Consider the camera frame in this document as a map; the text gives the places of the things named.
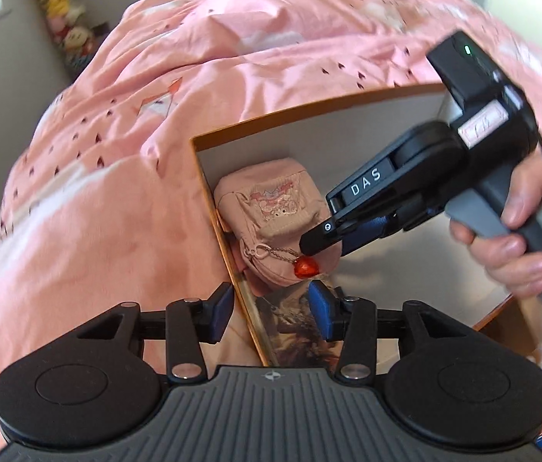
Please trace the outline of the person's right hand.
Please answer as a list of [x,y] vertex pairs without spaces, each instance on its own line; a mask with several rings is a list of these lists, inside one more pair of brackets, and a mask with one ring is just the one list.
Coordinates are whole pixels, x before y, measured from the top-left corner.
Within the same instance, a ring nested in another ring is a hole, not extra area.
[[[514,231],[531,217],[542,200],[542,154],[535,152],[515,168],[502,220]],[[517,298],[542,293],[542,253],[528,253],[516,234],[486,239],[463,224],[450,222],[450,235],[465,245],[488,276]]]

